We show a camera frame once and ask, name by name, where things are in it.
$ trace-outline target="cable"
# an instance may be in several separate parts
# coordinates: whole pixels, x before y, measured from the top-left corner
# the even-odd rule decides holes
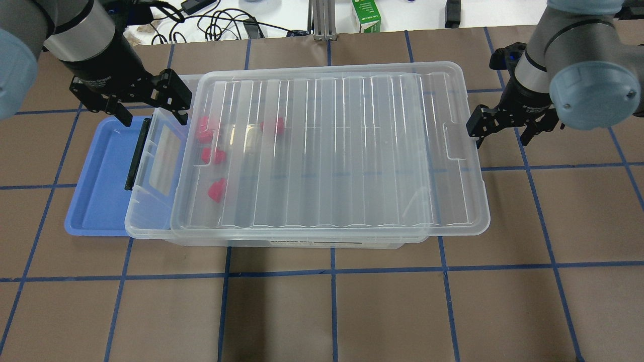
[[[188,41],[185,39],[184,35],[183,35],[183,34],[181,34],[180,32],[175,32],[175,33],[173,34],[173,36],[172,36],[172,41],[173,41],[173,42],[175,42],[175,43],[179,43],[179,42],[176,40],[176,36],[177,36],[177,35],[181,35],[181,37],[182,37],[182,38],[184,38],[184,43],[188,43]]]
[[[176,23],[183,23],[185,21],[185,17],[181,13],[181,10],[175,8],[173,5],[170,5],[165,1],[138,0],[138,1],[135,1],[134,3],[136,5],[146,5],[150,8],[157,8],[159,9],[159,11],[165,14],[166,17],[172,19]]]
[[[270,28],[279,29],[279,30],[282,30],[282,31],[287,32],[287,33],[292,33],[293,32],[292,30],[289,30],[287,28],[283,28],[281,26],[259,22],[259,21],[257,21],[257,19],[255,17],[253,17],[251,14],[249,14],[248,12],[246,12],[246,11],[244,11],[242,9],[226,8],[226,9],[223,9],[223,10],[217,10],[217,7],[219,6],[220,3],[221,3],[221,0],[219,0],[215,4],[215,6],[213,8],[209,9],[208,11],[204,12],[203,14],[190,15],[190,16],[185,16],[185,17],[182,16],[183,21],[181,21],[181,22],[177,21],[172,16],[169,16],[169,15],[166,16],[166,17],[169,17],[170,19],[175,21],[175,24],[173,24],[172,28],[170,29],[170,33],[168,34],[168,38],[170,38],[174,42],[176,42],[176,39],[177,39],[176,34],[179,34],[179,36],[181,38],[183,38],[183,40],[185,41],[186,40],[185,36],[182,33],[177,32],[176,27],[179,24],[184,23],[188,19],[198,19],[196,27],[197,27],[197,29],[199,29],[204,34],[204,38],[205,38],[206,41],[220,40],[222,38],[222,36],[223,36],[223,33],[225,33],[225,32],[231,32],[233,34],[233,36],[235,36],[235,39],[241,39],[242,38],[242,35],[241,35],[242,33],[241,33],[240,27],[238,26],[237,23],[248,22],[249,19],[252,19],[253,20],[252,23],[255,23],[257,25],[257,27],[259,29],[259,33],[260,33],[260,35],[262,37],[264,37],[264,34],[263,34],[262,30],[261,30],[260,25],[268,26]],[[232,16],[231,15],[232,12],[239,12],[240,14]],[[239,17],[244,16],[244,15],[246,15],[248,17],[248,19],[239,19]],[[202,28],[202,26],[201,26],[201,22],[204,19],[209,19],[210,20],[210,24],[206,28]],[[222,27],[222,26],[220,26],[218,24],[219,21],[227,21],[227,24],[224,27]],[[235,31],[230,29],[231,25],[235,26],[236,34],[235,34]],[[157,31],[157,35],[155,36],[155,38],[153,38],[153,41],[156,39],[156,37],[159,37],[160,41],[165,40],[167,42],[167,38],[165,38],[163,35],[161,35],[158,31]]]
[[[157,38],[157,37],[159,38],[159,42],[160,42],[161,44],[167,43],[167,38],[166,38],[166,37],[164,37],[164,36],[163,36],[163,35],[162,35],[162,34],[161,34],[157,29],[156,29],[156,26],[152,25],[152,22],[150,22],[150,26],[152,26],[152,29],[154,29],[154,30],[155,30],[155,32],[156,32],[156,35],[152,37],[152,42],[151,42],[151,44],[152,44],[152,45],[154,45],[155,40],[156,40],[156,38]]]

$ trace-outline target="green and white carton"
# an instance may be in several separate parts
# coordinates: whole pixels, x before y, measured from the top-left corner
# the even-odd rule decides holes
[[[383,18],[375,0],[351,0],[354,5],[355,24],[361,33],[379,33]]]

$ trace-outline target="pink object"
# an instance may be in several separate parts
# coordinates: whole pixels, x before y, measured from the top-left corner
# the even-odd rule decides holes
[[[217,147],[214,150],[214,164],[218,165],[226,162],[226,151]]]
[[[226,162],[226,151],[217,147],[213,153],[210,147],[206,147],[202,150],[202,161],[204,164],[210,162],[211,155],[214,156],[214,164],[216,165]]]
[[[197,129],[197,141],[199,143],[210,143],[213,141],[215,135],[219,137],[220,123],[216,122],[212,128],[208,128],[209,118],[203,116],[199,119],[199,128]]]
[[[266,122],[266,126],[269,129],[274,129],[275,133],[279,136],[284,134],[284,119],[282,117],[278,117],[275,122],[273,121],[268,121]],[[260,123],[260,129],[262,132],[264,132],[264,122]]]
[[[199,143],[210,143],[213,141],[213,136],[214,131],[208,129],[208,117],[201,117],[199,119],[199,128],[197,129],[197,141],[199,141]]]
[[[208,189],[208,197],[212,198],[216,203],[220,203],[223,198],[223,194],[226,192],[226,179],[221,178],[219,181],[212,184]]]
[[[204,164],[210,162],[210,147],[206,147],[202,150],[202,161]]]

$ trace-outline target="blue tape line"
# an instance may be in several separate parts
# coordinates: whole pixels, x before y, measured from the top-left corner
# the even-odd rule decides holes
[[[172,44],[170,46],[170,55],[167,57],[167,66],[166,68],[170,68],[170,65],[172,64],[172,56],[175,54],[175,45]]]
[[[448,271],[511,271],[522,269],[550,269],[552,264],[463,265],[448,267]]]
[[[624,155],[624,152],[621,149],[620,142],[618,141],[617,136],[615,135],[615,132],[612,130],[612,127],[608,127],[608,132],[611,134],[612,141],[615,144],[615,147],[617,148],[617,152],[620,154],[621,164],[626,168],[626,173],[629,176],[630,184],[633,186],[635,195],[638,197],[639,206],[641,207],[642,211],[644,211],[644,199],[642,199],[642,194],[639,191],[638,183],[637,181],[635,181],[635,177],[633,176],[633,172],[630,170],[629,163],[626,161],[626,156]]]
[[[595,268],[595,267],[641,267],[644,260],[632,260],[622,262],[580,262],[580,263],[558,263],[558,268]]]
[[[442,236],[438,237],[440,264],[443,275],[443,284],[445,286],[445,301],[447,303],[447,315],[450,320],[451,344],[454,349],[454,360],[460,362],[459,339],[456,335],[456,322],[454,320],[454,307],[451,303],[450,277],[448,276],[447,257],[445,256],[445,245]]]
[[[442,267],[355,268],[336,269],[336,274],[377,274],[384,272],[439,272]]]
[[[141,274],[128,275],[126,280],[165,280],[165,279],[208,279],[224,278],[226,273],[223,272],[205,272],[196,274]]]
[[[336,292],[336,248],[331,248],[331,335],[333,340],[333,362],[337,362],[337,292]]]
[[[244,62],[243,69],[248,70],[248,64],[251,61],[251,39],[248,39],[248,44],[246,45],[246,61]]]
[[[409,32],[404,31],[404,40],[407,42],[407,52],[409,53],[409,62],[413,63],[412,42],[409,40]]]
[[[226,276],[223,278],[223,288],[222,288],[222,311],[219,315],[219,338],[217,340],[217,362],[222,361],[223,354],[223,333],[225,331],[226,323],[226,306],[228,304],[228,275],[231,272],[231,258],[232,258],[232,247],[228,247],[226,250],[226,267],[224,273]]]
[[[128,241],[128,249],[125,252],[125,261],[123,261],[123,270],[121,271],[121,275],[119,278],[120,281],[118,283],[117,300],[114,303],[112,322],[109,324],[108,342],[106,343],[106,346],[105,346],[105,357],[103,358],[103,362],[109,361],[109,353],[112,351],[112,340],[114,338],[114,330],[116,329],[116,326],[117,326],[118,310],[120,308],[121,297],[123,296],[123,286],[125,285],[125,277],[126,275],[128,275],[129,257],[132,253],[133,243],[134,243],[134,239],[130,238]]]
[[[301,275],[323,275],[331,274],[328,269],[316,269],[307,271],[276,271],[276,272],[234,272],[231,278],[270,278],[274,276],[301,276]]]
[[[69,188],[69,187],[76,187],[76,184],[0,186],[0,190],[64,189],[64,188]]]
[[[494,93],[494,92],[500,92],[503,91],[502,88],[490,88],[490,89],[483,89],[483,90],[468,90],[468,93]]]
[[[76,124],[79,121],[79,116],[81,115],[82,104],[79,103],[79,106],[76,110],[76,116],[74,121],[71,124],[70,134],[67,136],[67,143],[65,143],[65,148],[62,151],[61,161],[58,165],[58,170],[56,171],[56,176],[53,179],[53,184],[58,183],[58,178],[61,175],[62,165],[65,163],[65,158],[67,157],[67,151],[70,148],[71,138],[73,137],[74,130],[76,129]],[[9,312],[9,318],[7,319],[5,325],[5,331],[3,332],[2,339],[0,339],[0,356],[2,355],[3,350],[5,349],[6,337],[9,335],[9,330],[11,329],[11,323],[14,320],[15,310],[18,307],[18,302],[20,301],[20,295],[22,294],[24,283],[26,282],[27,274],[29,273],[29,268],[32,265],[33,255],[36,252],[36,247],[38,246],[38,241],[40,240],[40,235],[43,231],[44,222],[47,219],[47,214],[49,212],[49,207],[52,204],[54,188],[49,192],[49,197],[47,198],[47,203],[45,204],[43,216],[41,217],[40,224],[38,225],[38,230],[36,231],[35,238],[33,239],[32,248],[29,251],[29,257],[27,258],[26,265],[24,266],[23,275],[21,276],[20,285],[18,285],[18,291],[15,293],[14,304],[11,306],[11,311]]]
[[[623,164],[580,164],[580,165],[548,165],[530,166],[530,169],[570,169],[570,168],[601,168],[601,167],[622,167]]]
[[[485,38],[488,40],[489,52],[494,53],[494,45],[492,45],[492,38],[489,37],[489,31],[487,26],[483,27],[483,32],[485,32]],[[503,80],[503,75],[501,71],[497,70],[498,82],[501,84],[501,88],[506,87],[506,82]]]
[[[93,276],[32,276],[27,277],[25,281],[105,281],[120,280],[118,275],[93,275]]]
[[[644,260],[620,260],[616,262],[574,262],[574,263],[557,263],[557,268],[588,268],[588,267],[633,267],[644,266]],[[452,271],[506,271],[522,269],[550,269],[553,265],[548,264],[498,264],[498,265],[457,265],[447,266],[447,270]],[[378,274],[378,273],[396,273],[396,272],[442,272],[442,267],[399,267],[399,268],[355,268],[355,269],[336,269],[334,271],[326,269],[314,269],[303,271],[284,271],[284,272],[241,272],[236,273],[237,278],[246,277],[273,277],[273,276],[305,276],[305,275],[331,275],[335,274]],[[200,279],[200,278],[224,278],[225,273],[203,273],[203,274],[163,274],[163,275],[129,275],[126,280],[164,280],[164,279]],[[32,276],[25,279],[26,282],[38,281],[105,281],[120,280],[118,275],[98,275],[98,276]],[[17,283],[21,278],[0,278],[0,283]]]
[[[525,170],[524,166],[498,166],[498,167],[482,167],[481,171],[516,171]]]
[[[564,286],[561,281],[561,277],[559,275],[559,269],[557,268],[556,260],[554,258],[554,252],[553,252],[553,246],[552,243],[550,242],[550,236],[548,235],[548,229],[545,226],[545,218],[544,218],[544,212],[541,208],[541,203],[539,201],[539,196],[536,193],[536,186],[535,186],[535,181],[532,177],[532,171],[530,170],[530,164],[527,161],[527,155],[526,155],[526,150],[521,145],[521,137],[519,135],[518,129],[514,129],[515,131],[515,137],[516,141],[518,142],[519,145],[519,150],[521,151],[521,158],[523,158],[524,165],[526,167],[526,173],[527,173],[527,179],[528,182],[530,183],[530,190],[532,191],[532,196],[535,200],[535,205],[536,205],[536,212],[539,215],[539,222],[541,223],[541,230],[544,234],[544,239],[545,239],[545,246],[548,249],[548,255],[550,257],[550,262],[553,267],[553,272],[554,272],[554,280],[557,284],[557,289],[559,290],[559,297],[561,298],[562,301],[562,306],[563,306],[563,314],[565,315],[566,323],[568,324],[568,331],[570,332],[571,339],[573,341],[573,348],[574,348],[574,353],[577,356],[577,359],[580,362],[583,362],[583,357],[582,357],[582,352],[579,348],[579,342],[577,341],[577,335],[574,331],[574,325],[573,325],[573,319],[570,315],[570,310],[568,309],[568,301],[566,300],[565,293],[564,293]]]
[[[331,41],[327,40],[327,66],[331,66]]]
[[[47,110],[47,111],[22,111],[16,112],[15,115],[42,115],[48,113],[74,113],[78,110]]]

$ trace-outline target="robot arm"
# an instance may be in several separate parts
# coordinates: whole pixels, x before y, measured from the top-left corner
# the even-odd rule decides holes
[[[481,104],[468,120],[477,145],[503,128],[527,126],[526,146],[560,119],[562,127],[592,129],[644,117],[644,47],[623,45],[612,23],[622,2],[548,0],[527,46],[497,50],[490,68],[511,77],[498,106]]]
[[[70,90],[90,111],[129,126],[122,102],[145,102],[187,122],[188,87],[172,69],[147,72],[98,0],[0,2],[0,119],[19,109],[43,45],[74,74]]]

